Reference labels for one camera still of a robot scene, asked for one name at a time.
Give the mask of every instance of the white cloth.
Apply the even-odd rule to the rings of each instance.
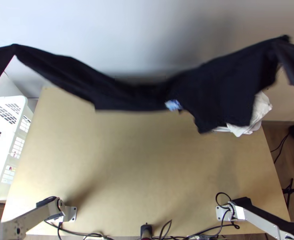
[[[238,127],[227,123],[226,127],[217,127],[214,131],[217,132],[232,132],[236,137],[241,136],[242,134],[252,134],[253,131],[256,131],[261,126],[262,118],[272,109],[269,98],[263,93],[259,92],[256,94],[254,101],[254,107],[252,111],[252,117],[249,126]]]

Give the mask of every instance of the plastic basket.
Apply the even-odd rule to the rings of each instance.
[[[33,113],[24,96],[0,97],[0,200],[14,179]]]

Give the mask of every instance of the wooden floor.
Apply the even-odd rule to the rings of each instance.
[[[266,135],[266,139],[269,145],[270,150],[275,149],[281,142],[284,136],[288,133],[288,124],[280,122],[263,122],[263,129]],[[272,153],[273,159],[278,155],[278,150]],[[276,164],[276,170],[278,173],[279,181],[282,188],[286,188],[290,183],[290,179],[294,178],[294,140],[289,136],[286,140],[282,153],[278,158]],[[294,222],[294,193],[290,199],[289,215],[291,221]],[[247,234],[247,235],[229,235],[226,236],[228,239],[232,240],[267,240],[265,234]],[[82,237],[62,237],[64,240],[76,240],[82,239]],[[27,236],[28,240],[54,240],[57,239],[56,236]],[[130,238],[116,238],[116,240],[136,240],[136,237]]]

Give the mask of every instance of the tabletop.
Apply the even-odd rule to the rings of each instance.
[[[172,219],[169,234],[186,236],[220,224],[218,192],[249,197],[255,206],[289,220],[262,129],[239,138],[199,134],[187,112],[95,112],[92,104],[47,88],[2,220],[58,196],[78,207],[76,221],[64,224],[71,231],[138,236],[147,222],[157,235]],[[246,222],[239,230],[222,229],[222,234],[259,232]],[[40,223],[28,234],[56,235],[56,229]]]

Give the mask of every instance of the blue tag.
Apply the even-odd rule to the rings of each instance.
[[[176,100],[176,99],[169,100],[169,101],[165,102],[165,105],[170,111],[183,109],[182,106],[180,105],[180,103],[178,102],[178,100]]]

